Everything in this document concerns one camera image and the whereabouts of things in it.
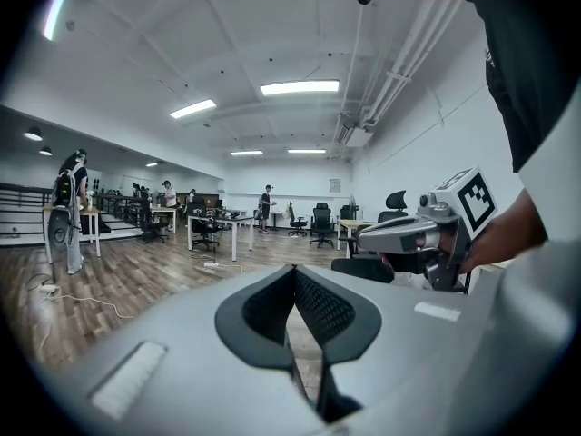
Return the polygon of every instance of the standing person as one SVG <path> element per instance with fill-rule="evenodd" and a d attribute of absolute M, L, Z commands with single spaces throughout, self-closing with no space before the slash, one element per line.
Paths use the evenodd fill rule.
<path fill-rule="evenodd" d="M 266 231 L 266 223 L 269 221 L 269 213 L 271 212 L 271 206 L 276 205 L 276 202 L 271 203 L 271 193 L 272 186 L 266 186 L 266 192 L 261 196 L 261 200 L 259 201 L 259 208 L 262 212 L 262 233 L 268 234 L 269 232 Z"/>
<path fill-rule="evenodd" d="M 576 0 L 467 0 L 484 20 L 488 90 L 503 116 L 518 173 L 547 138 L 579 81 Z M 450 251 L 453 236 L 440 248 Z M 545 227 L 527 190 L 492 220 L 462 267 L 504 262 L 542 244 Z M 425 239 L 418 239 L 421 247 Z M 384 263 L 389 263 L 384 256 Z"/>
<path fill-rule="evenodd" d="M 165 207 L 166 208 L 178 208 L 178 198 L 175 190 L 172 187 L 172 183 L 169 181 L 165 181 L 163 183 L 163 187 L 165 187 Z M 173 225 L 175 222 L 172 222 L 169 226 L 169 231 L 173 231 Z"/>
<path fill-rule="evenodd" d="M 78 273 L 83 268 L 79 231 L 81 230 L 81 208 L 88 205 L 86 193 L 88 174 L 84 167 L 86 163 L 87 152 L 79 149 L 66 159 L 59 170 L 59 174 L 68 170 L 74 177 L 74 200 L 69 213 L 71 223 L 66 234 L 66 268 L 69 274 Z"/>

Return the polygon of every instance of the chair headrest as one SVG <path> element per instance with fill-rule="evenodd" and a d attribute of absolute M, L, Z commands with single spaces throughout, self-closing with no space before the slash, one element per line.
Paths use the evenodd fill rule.
<path fill-rule="evenodd" d="M 399 191 L 398 193 L 393 193 L 386 199 L 385 206 L 393 210 L 408 208 L 405 201 L 403 200 L 403 196 L 405 193 L 406 191 Z"/>

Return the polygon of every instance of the ceiling pipe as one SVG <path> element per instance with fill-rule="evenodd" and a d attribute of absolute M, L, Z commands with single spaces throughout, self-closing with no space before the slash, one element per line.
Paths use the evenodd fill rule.
<path fill-rule="evenodd" d="M 363 5 L 359 6 L 359 20 L 357 22 L 357 34 L 355 36 L 355 45 L 353 46 L 353 56 L 351 57 L 351 64 L 349 68 L 349 73 L 347 74 L 347 83 L 345 84 L 345 92 L 343 93 L 343 102 L 341 103 L 340 114 L 343 113 L 345 108 L 345 103 L 347 103 L 347 93 L 349 92 L 349 86 L 351 83 L 351 77 L 353 75 L 353 67 L 355 66 L 355 60 L 357 58 L 357 51 L 359 49 L 359 40 L 361 37 L 361 21 L 363 19 Z M 333 149 L 335 148 L 335 141 L 337 140 L 337 133 L 341 126 L 341 116 L 337 118 L 337 125 L 335 126 L 335 132 L 333 133 L 333 140 L 330 143 L 330 154 L 332 155 Z"/>
<path fill-rule="evenodd" d="M 421 32 L 424 24 L 426 23 L 426 21 L 428 21 L 429 11 L 431 10 L 435 2 L 436 0 L 424 0 L 422 2 L 418 16 L 414 20 L 414 24 L 411 26 L 411 30 L 409 31 L 408 38 L 406 39 L 405 44 L 401 48 L 401 51 L 399 52 L 396 62 L 391 68 L 392 73 L 398 74 L 398 71 L 405 62 L 409 54 L 409 51 L 411 50 L 412 46 L 416 43 L 416 39 L 418 39 L 419 33 Z M 387 79 L 385 80 L 385 83 L 381 87 L 381 90 L 379 91 L 379 94 L 375 99 L 375 102 L 371 106 L 371 110 L 369 110 L 369 113 L 364 118 L 365 120 L 374 117 L 375 113 L 378 111 L 381 101 L 384 99 L 389 88 L 391 87 L 392 82 L 393 76 L 387 76 Z"/>
<path fill-rule="evenodd" d="M 450 0 L 448 2 L 448 4 L 446 5 L 446 8 L 449 7 L 449 4 L 451 3 L 451 1 L 452 0 Z M 428 57 L 428 55 L 430 54 L 430 52 L 432 51 L 434 46 L 438 43 L 438 40 L 440 39 L 440 37 L 444 34 L 444 31 L 446 31 L 446 28 L 449 26 L 450 22 L 452 21 L 452 18 L 456 14 L 461 3 L 462 3 L 462 0 L 455 0 L 454 1 L 450 11 L 448 11 L 448 14 L 446 15 L 446 17 L 443 18 L 443 23 L 440 25 L 438 31 L 436 32 L 436 35 L 432 38 L 432 41 L 429 44 L 428 49 L 423 54 L 418 53 L 417 54 L 418 57 L 414 57 L 416 63 L 414 65 L 412 65 L 412 64 L 409 65 L 409 71 L 406 74 L 404 74 L 404 76 L 406 76 L 407 78 L 413 77 L 413 75 L 418 71 L 419 67 L 422 66 L 422 64 L 424 63 L 424 61 L 426 60 L 426 58 Z M 403 89 L 403 87 L 406 84 L 405 81 L 398 80 L 398 82 L 399 82 L 399 84 L 396 86 L 392 95 L 384 103 L 383 107 L 380 110 L 380 113 L 377 115 L 378 120 L 381 118 L 381 116 L 383 116 L 387 112 L 388 108 L 391 106 L 391 104 L 393 104 L 393 102 L 395 101 L 395 99 L 397 98 L 397 96 L 399 95 L 399 93 L 401 92 L 401 90 Z"/>
<path fill-rule="evenodd" d="M 399 92 L 401 92 L 401 88 L 406 83 L 406 79 L 410 79 L 412 72 L 415 73 L 416 70 L 421 66 L 421 63 L 418 63 L 418 60 L 420 59 L 420 57 L 422 60 L 425 60 L 426 56 L 428 56 L 427 54 L 429 53 L 429 51 L 431 51 L 431 48 L 433 48 L 434 45 L 436 45 L 436 43 L 438 42 L 439 37 L 438 36 L 432 37 L 432 36 L 436 32 L 436 29 L 438 29 L 438 27 L 440 25 L 448 25 L 449 24 L 451 17 L 447 17 L 446 20 L 444 21 L 444 15 L 446 14 L 447 10 L 449 10 L 449 7 L 450 7 L 450 4 L 452 3 L 452 1 L 453 0 L 443 0 L 442 1 L 441 5 L 439 6 L 438 11 L 436 12 L 436 15 L 434 16 L 434 19 L 432 19 L 432 21 L 430 22 L 428 29 L 424 33 L 423 37 L 421 38 L 421 41 L 419 42 L 418 47 L 414 51 L 414 55 L 409 60 L 409 63 L 406 63 L 406 66 L 404 67 L 404 69 L 401 73 L 399 73 L 398 71 L 395 71 L 395 73 L 401 74 L 403 76 L 403 79 L 401 79 L 401 78 L 396 79 L 395 88 L 393 89 L 391 94 L 388 95 L 388 97 L 383 100 L 381 107 L 375 113 L 375 115 L 372 116 L 372 118 L 374 120 L 378 121 L 384 115 L 384 113 L 387 111 L 387 109 L 389 108 L 391 103 L 398 96 Z M 448 16 L 450 14 L 453 15 L 455 13 L 456 13 L 456 10 L 453 9 L 453 11 L 448 13 Z M 443 34 L 443 31 L 441 31 L 441 32 L 438 31 L 438 35 L 441 36 L 442 34 Z M 424 51 L 426 46 L 430 47 L 429 51 L 428 50 Z"/>

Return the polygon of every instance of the wooden floor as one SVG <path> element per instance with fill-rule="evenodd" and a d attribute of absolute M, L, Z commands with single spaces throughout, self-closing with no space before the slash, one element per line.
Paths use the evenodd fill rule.
<path fill-rule="evenodd" d="M 254 250 L 249 252 L 248 231 L 247 227 L 239 231 L 236 263 L 231 261 L 231 231 L 225 231 L 216 261 L 239 264 L 249 273 L 273 264 L 330 267 L 330 262 L 343 254 L 329 246 L 318 249 L 316 243 L 309 245 L 310 237 L 290 238 L 288 231 L 255 231 Z M 241 272 L 240 266 L 204 268 L 203 262 L 208 261 L 204 257 L 212 253 L 205 249 L 189 252 L 186 239 L 187 232 L 182 228 L 166 243 L 144 244 L 136 239 L 103 242 L 101 258 L 96 256 L 93 244 L 82 244 L 84 267 L 72 276 L 66 272 L 66 254 L 54 252 L 54 280 L 61 288 L 59 294 L 113 303 L 120 315 L 136 317 L 164 297 Z M 97 302 L 69 298 L 44 301 L 46 294 L 38 286 L 53 276 L 52 268 L 44 248 L 0 249 L 0 298 L 7 320 L 28 358 L 61 369 L 131 319 L 119 318 L 113 307 Z M 44 275 L 31 280 L 38 273 Z M 307 393 L 315 399 L 321 352 L 296 309 L 289 317 L 288 332 Z"/>

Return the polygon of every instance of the rectangular light panel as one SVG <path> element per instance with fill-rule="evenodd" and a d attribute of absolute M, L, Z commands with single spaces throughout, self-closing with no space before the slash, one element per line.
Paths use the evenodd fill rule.
<path fill-rule="evenodd" d="M 46 25 L 44 26 L 44 37 L 48 40 L 53 40 L 54 27 L 56 26 L 56 20 L 58 19 L 63 2 L 64 0 L 53 0 L 51 2 L 51 9 L 48 11 Z"/>
<path fill-rule="evenodd" d="M 199 102 L 198 104 L 193 104 L 190 106 L 186 106 L 182 108 L 182 110 L 178 110 L 177 112 L 173 112 L 171 116 L 176 120 L 178 118 L 182 118 L 187 116 L 188 114 L 194 114 L 201 112 L 202 110 L 207 110 L 208 108 L 214 108 L 216 104 L 212 100 L 204 100 L 203 102 Z"/>
<path fill-rule="evenodd" d="M 301 81 L 298 83 L 270 84 L 263 85 L 261 90 L 264 95 L 337 92 L 339 91 L 339 81 Z"/>
<path fill-rule="evenodd" d="M 241 155 L 262 155 L 262 150 L 250 150 L 244 152 L 230 152 L 232 156 L 241 156 Z"/>
<path fill-rule="evenodd" d="M 326 152 L 327 152 L 326 150 L 318 150 L 318 149 L 313 149 L 313 150 L 291 149 L 291 150 L 289 150 L 289 154 L 325 154 Z"/>

